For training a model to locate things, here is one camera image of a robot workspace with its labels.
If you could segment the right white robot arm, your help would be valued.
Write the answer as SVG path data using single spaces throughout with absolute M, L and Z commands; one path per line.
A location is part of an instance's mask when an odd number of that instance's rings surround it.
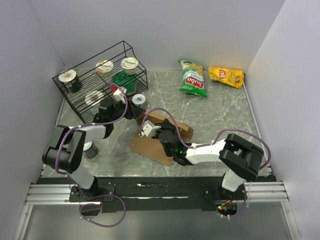
M 218 193 L 223 199 L 230 199 L 245 182 L 257 179 L 264 151 L 241 136 L 230 133 L 225 139 L 211 143 L 196 144 L 181 141 L 176 126 L 165 119 L 161 124 L 147 120 L 142 134 L 158 139 L 167 157 L 181 166 L 193 166 L 200 163 L 221 162 L 228 167 L 223 175 Z

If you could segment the brown cardboard box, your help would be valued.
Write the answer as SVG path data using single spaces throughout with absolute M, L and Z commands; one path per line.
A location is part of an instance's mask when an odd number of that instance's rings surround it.
M 151 137 L 140 137 L 140 125 L 145 117 L 145 115 L 150 111 L 147 109 L 145 113 L 139 116 L 136 121 L 139 125 L 135 135 L 133 136 L 131 143 L 129 145 L 129 149 L 139 155 L 142 155 L 148 159 L 156 161 L 160 164 L 170 166 L 174 163 L 173 157 L 168 157 L 165 154 L 165 151 L 158 139 L 152 139 Z M 147 117 L 147 120 L 151 121 L 153 124 L 159 124 L 163 122 L 165 119 L 169 120 L 170 117 L 165 117 L 164 115 L 153 111 Z M 184 141 L 191 140 L 193 137 L 194 129 L 187 124 L 184 124 L 180 121 L 175 120 L 177 126 L 179 128 L 179 132 Z

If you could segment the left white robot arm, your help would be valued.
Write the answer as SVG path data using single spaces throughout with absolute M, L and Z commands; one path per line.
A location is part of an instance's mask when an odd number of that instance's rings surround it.
M 94 201 L 100 193 L 98 179 L 82 165 L 86 143 L 108 138 L 114 123 L 122 118 L 135 120 L 145 109 L 126 99 L 115 103 L 111 98 L 103 99 L 92 123 L 78 126 L 57 125 L 42 155 L 43 164 L 76 184 L 87 201 Z

